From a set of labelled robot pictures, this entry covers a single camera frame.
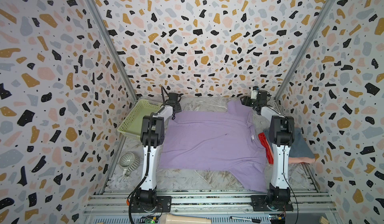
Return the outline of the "lilac t-shirt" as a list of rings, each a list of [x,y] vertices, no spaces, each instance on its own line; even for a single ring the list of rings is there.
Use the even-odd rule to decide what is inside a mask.
[[[245,189],[265,192],[266,162],[252,108],[230,101],[226,112],[183,111],[170,120],[159,168],[227,171]]]

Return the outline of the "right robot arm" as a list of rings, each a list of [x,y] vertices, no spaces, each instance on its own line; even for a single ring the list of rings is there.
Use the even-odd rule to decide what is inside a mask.
[[[256,209],[267,208],[271,211],[283,211],[291,208],[291,185],[288,181],[289,153],[294,142],[294,119],[281,114],[268,104],[268,91],[252,88],[251,96],[241,98],[244,106],[251,107],[258,115],[270,121],[269,140],[272,142],[274,167],[270,187],[265,200],[255,204]]]

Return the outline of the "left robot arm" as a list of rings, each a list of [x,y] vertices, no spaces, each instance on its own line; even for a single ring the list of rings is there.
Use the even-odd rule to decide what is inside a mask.
[[[156,170],[159,163],[160,147],[165,140],[165,122],[174,119],[182,111],[180,94],[162,93],[161,108],[143,117],[141,142],[144,150],[142,180],[130,195],[133,207],[150,211],[158,206]]]

